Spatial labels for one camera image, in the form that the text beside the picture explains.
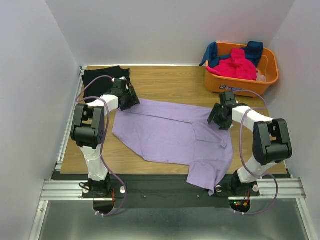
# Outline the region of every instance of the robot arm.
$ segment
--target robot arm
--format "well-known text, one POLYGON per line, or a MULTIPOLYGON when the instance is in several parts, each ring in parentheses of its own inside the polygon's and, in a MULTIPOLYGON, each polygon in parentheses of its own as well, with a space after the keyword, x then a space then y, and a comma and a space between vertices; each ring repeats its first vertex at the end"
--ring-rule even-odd
MULTIPOLYGON (((232 91, 220 95, 220 104, 216 103, 208 123, 214 121, 220 129, 228 130, 232 122, 241 123, 250 107, 239 104, 232 91)), ((291 141, 288 126, 283 119, 273 119, 251 110, 248 112, 243 125, 253 132, 253 155, 245 166, 254 174, 250 174, 245 167, 241 167, 234 175, 245 183, 255 182, 266 170, 289 159, 292 156, 291 141)))
MULTIPOLYGON (((107 103, 109 112, 118 108, 123 111, 140 104, 134 87, 126 79, 114 78, 112 81, 112 89, 100 98, 107 103)), ((99 196, 106 196, 111 189, 110 174, 103 163, 101 147, 107 112, 100 99, 75 106, 70 135, 82 151, 88 167, 86 189, 99 196)))

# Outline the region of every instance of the wooden table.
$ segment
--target wooden table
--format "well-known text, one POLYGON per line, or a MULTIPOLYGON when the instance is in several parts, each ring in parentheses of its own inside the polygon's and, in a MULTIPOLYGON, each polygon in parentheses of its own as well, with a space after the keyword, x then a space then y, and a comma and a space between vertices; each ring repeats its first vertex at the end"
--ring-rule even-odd
MULTIPOLYGON (((105 66, 89 66, 87 70, 106 68, 105 66)), ((210 93, 204 84, 205 68, 199 66, 132 66, 130 78, 140 99, 188 104, 212 108, 219 103, 217 93, 210 93)), ((250 107, 262 107, 259 98, 237 96, 239 103, 250 107)), ((260 112, 269 116, 268 110, 260 112)), ((103 148, 103 156, 108 166, 117 174, 187 174, 189 167, 185 165, 155 163, 143 160, 127 148, 112 134, 116 111, 110 113, 110 125, 103 148)), ((231 128, 234 149, 233 162, 228 174, 233 174, 242 166, 239 154, 240 124, 234 123, 231 128)), ((243 155, 247 161, 252 156, 253 134, 243 131, 243 155)), ((268 171, 272 174, 286 174, 284 163, 277 164, 268 171)), ((87 165, 82 152, 76 143, 69 139, 61 168, 62 174, 88 174, 87 165)))

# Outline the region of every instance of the orange plastic tub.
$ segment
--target orange plastic tub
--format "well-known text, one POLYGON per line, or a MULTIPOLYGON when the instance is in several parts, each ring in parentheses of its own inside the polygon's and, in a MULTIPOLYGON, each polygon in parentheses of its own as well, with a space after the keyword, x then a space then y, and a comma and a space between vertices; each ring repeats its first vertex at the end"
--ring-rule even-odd
MULTIPOLYGON (((232 49, 239 49, 243 47, 246 47, 246 45, 217 42, 218 56, 230 54, 232 49)), ((212 93, 222 93, 230 90, 251 90, 259 95, 263 95, 264 92, 279 78, 275 54, 269 49, 264 48, 257 69, 262 75, 265 75, 266 82, 218 76, 205 70, 205 87, 212 93)), ((254 98, 257 97, 256 95, 248 92, 237 92, 235 94, 254 98)))

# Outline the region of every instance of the metal frame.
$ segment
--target metal frame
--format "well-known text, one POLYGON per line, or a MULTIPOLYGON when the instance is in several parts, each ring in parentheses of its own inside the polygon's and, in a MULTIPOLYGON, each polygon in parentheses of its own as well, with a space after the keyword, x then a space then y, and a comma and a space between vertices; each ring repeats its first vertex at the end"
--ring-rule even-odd
POLYGON ((83 86, 82 76, 84 75, 84 71, 87 69, 87 66, 81 66, 80 68, 81 68, 81 72, 80 72, 80 76, 79 76, 79 83, 78 83, 77 91, 76 91, 76 93, 74 95, 74 98, 73 98, 74 104, 72 106, 72 110, 71 110, 70 115, 69 115, 69 119, 68 119, 68 122, 67 122, 67 126, 65 128, 63 140, 62 140, 62 143, 61 143, 60 151, 59 151, 58 158, 57 158, 57 161, 56 161, 56 168, 55 168, 56 171, 60 171, 61 170, 62 162, 63 162, 64 157, 65 157, 65 152, 66 152, 66 148, 67 148, 67 145, 68 145, 69 135, 70 135, 71 126, 72 126, 72 118, 74 116, 75 106, 77 104, 76 103, 76 98, 77 98, 78 94, 81 92, 81 88, 83 86))
MULTIPOLYGON (((81 92, 83 83, 82 76, 87 66, 82 66, 79 76, 79 84, 74 96, 74 102, 77 95, 81 92)), ((56 171, 60 171, 65 156, 66 147, 69 140, 72 118, 74 115, 75 105, 71 110, 64 137, 61 143, 61 148, 56 161, 56 171)), ((79 187, 81 181, 45 181, 43 184, 38 209, 33 222, 33 227, 30 234, 30 240, 38 240, 44 224, 49 201, 92 201, 90 198, 82 198, 82 188, 79 187)), ((306 193, 302 182, 299 178, 277 179, 279 185, 278 199, 296 199, 297 205, 303 220, 303 224, 310 240, 317 240, 317 234, 313 226, 307 205, 306 193)), ((260 196, 251 197, 251 199, 273 199, 276 193, 275 182, 273 179, 258 179, 257 181, 260 196)), ((229 200, 241 200, 243 197, 229 197, 229 200)), ((111 198, 95 198, 95 201, 112 201, 111 198)))
POLYGON ((306 200, 303 198, 297 198, 296 203, 298 205, 300 215, 303 221, 303 225, 310 240, 317 240, 317 233, 314 224, 311 220, 310 213, 306 204, 306 200))

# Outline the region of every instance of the purple shirt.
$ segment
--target purple shirt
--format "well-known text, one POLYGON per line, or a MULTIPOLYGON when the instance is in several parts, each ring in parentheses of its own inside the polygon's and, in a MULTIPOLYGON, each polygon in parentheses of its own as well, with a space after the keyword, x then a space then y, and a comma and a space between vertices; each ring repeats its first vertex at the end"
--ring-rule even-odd
POLYGON ((140 99, 140 105, 117 111, 112 132, 146 161, 190 166, 187 182, 212 195, 231 165, 233 147, 230 131, 208 124, 211 110, 140 99))

